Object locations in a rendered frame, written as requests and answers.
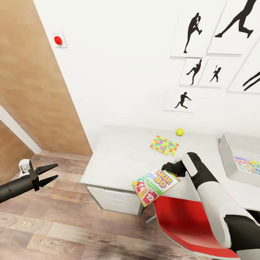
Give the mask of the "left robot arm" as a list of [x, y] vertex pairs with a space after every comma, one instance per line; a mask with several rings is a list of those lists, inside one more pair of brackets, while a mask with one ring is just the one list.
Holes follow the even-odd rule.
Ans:
[[51, 181], [55, 180], [57, 177], [59, 177], [58, 175], [40, 181], [39, 175], [57, 166], [58, 164], [46, 165], [42, 167], [37, 167], [34, 171], [31, 160], [23, 159], [19, 163], [19, 168], [21, 170], [19, 177], [0, 186], [0, 203], [5, 202], [10, 198], [17, 197], [32, 189], [38, 191], [40, 189], [39, 187], [44, 187]]

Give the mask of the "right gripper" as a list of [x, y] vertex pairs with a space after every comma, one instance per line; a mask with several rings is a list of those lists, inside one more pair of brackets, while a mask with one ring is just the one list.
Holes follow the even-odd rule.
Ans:
[[162, 166], [161, 170], [165, 170], [165, 169], [166, 169], [166, 171], [174, 173], [177, 176], [185, 177], [185, 171], [184, 172], [180, 171], [177, 167], [177, 163], [173, 164], [173, 163], [168, 162]]

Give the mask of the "board game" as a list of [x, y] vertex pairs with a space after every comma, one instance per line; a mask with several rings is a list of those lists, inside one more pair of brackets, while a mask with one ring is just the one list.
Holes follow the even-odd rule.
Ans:
[[234, 159], [239, 169], [260, 175], [260, 165], [258, 162], [250, 161], [239, 157], [234, 157]]
[[159, 196], [162, 196], [162, 194], [180, 182], [176, 174], [168, 172], [166, 169], [161, 170], [162, 166], [132, 183], [143, 207], [151, 204]]

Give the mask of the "jigsaw puzzle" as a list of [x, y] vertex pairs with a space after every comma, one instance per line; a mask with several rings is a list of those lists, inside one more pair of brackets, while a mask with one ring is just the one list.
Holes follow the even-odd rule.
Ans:
[[178, 146], [179, 144], [157, 135], [150, 147], [165, 155], [169, 155], [170, 151], [172, 152], [172, 156], [174, 156]]

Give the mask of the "tennis ball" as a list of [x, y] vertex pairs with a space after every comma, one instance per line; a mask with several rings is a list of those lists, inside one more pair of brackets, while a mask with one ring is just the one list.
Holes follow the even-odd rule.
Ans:
[[182, 135], [184, 134], [184, 130], [181, 129], [181, 128], [179, 128], [179, 129], [176, 130], [176, 134], [177, 134], [178, 136], [182, 136]]

